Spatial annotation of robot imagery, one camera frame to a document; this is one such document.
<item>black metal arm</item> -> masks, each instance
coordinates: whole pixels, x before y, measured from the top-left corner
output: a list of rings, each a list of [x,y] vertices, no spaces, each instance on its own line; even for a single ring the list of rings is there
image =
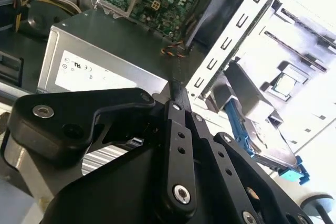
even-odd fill
[[[2,156],[46,209],[42,224],[312,223],[234,140],[210,134],[179,84],[171,90],[165,105],[138,88],[16,101]],[[86,153],[134,137],[144,144],[82,176]]]

